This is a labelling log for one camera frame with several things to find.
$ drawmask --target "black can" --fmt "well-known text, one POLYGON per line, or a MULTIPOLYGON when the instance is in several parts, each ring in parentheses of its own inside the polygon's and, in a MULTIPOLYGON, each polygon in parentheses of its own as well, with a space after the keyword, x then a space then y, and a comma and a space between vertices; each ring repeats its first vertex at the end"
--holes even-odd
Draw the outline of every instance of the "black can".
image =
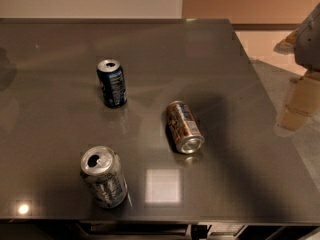
POLYGON ((123 69, 117 60, 107 59, 98 64, 97 74, 103 92, 104 103, 117 108, 127 101, 123 69))

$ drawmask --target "table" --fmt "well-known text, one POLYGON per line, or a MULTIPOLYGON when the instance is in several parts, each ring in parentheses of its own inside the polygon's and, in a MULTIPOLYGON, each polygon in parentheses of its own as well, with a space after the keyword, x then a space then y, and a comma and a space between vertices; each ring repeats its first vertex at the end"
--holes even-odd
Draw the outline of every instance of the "table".
POLYGON ((276 112, 228 20, 3 20, 0 104, 0 219, 320 223, 319 193, 291 139, 275 134, 276 112), (124 68, 118 109, 103 105, 103 58, 124 68), (174 100, 205 137, 190 156, 169 142, 174 100), (129 188, 112 210, 80 177, 97 145, 119 154, 129 188))

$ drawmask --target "gray tabletop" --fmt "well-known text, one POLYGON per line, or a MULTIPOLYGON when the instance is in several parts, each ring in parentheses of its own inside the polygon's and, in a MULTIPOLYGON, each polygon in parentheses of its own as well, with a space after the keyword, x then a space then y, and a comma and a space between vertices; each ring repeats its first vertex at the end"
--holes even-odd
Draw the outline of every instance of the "gray tabletop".
POLYGON ((2 22, 0 219, 320 223, 319 192, 275 118, 227 20, 2 22), (119 109, 103 105, 103 58, 124 68, 119 109), (205 137, 193 155, 170 146, 174 100, 205 137), (96 145, 119 154, 129 188, 112 210, 79 175, 96 145))

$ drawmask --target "soda can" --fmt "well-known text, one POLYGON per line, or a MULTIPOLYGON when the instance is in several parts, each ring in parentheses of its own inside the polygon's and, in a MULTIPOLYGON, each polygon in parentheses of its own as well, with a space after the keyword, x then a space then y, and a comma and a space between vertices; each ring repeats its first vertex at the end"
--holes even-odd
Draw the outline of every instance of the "soda can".
POLYGON ((182 101, 174 101, 168 105, 166 112, 167 123, 177 151, 191 154, 199 150, 204 143, 204 137, 189 107, 182 101))
POLYGON ((107 107, 117 108, 127 101, 126 85, 120 62, 113 59, 103 60, 98 64, 97 75, 107 107))
POLYGON ((81 176, 102 208, 116 207, 128 194, 119 156, 108 147, 93 147, 82 156, 81 176))

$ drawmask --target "orange wall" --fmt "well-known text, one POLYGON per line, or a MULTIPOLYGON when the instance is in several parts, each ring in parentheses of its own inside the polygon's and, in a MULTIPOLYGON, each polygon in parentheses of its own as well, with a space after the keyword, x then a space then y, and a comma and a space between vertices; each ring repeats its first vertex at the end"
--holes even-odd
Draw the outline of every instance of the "orange wall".
POLYGON ((229 18, 232 23, 299 24, 320 0, 183 0, 183 18, 229 18))

